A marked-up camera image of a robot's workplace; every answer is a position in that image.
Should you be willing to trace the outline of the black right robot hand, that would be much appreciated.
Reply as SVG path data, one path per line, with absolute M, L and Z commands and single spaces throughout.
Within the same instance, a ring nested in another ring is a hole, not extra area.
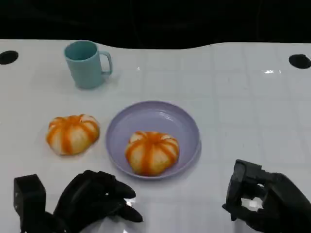
M 237 159 L 222 208 L 262 233 L 309 233 L 311 203 L 284 174 Z

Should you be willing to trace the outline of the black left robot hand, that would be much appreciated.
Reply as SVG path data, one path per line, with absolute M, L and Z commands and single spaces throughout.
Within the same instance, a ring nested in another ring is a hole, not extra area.
M 135 197 L 135 191 L 114 175 L 86 170 L 65 188 L 53 215 L 65 224 L 69 233 L 79 233 L 111 216 L 140 223 L 143 216 L 125 201 Z

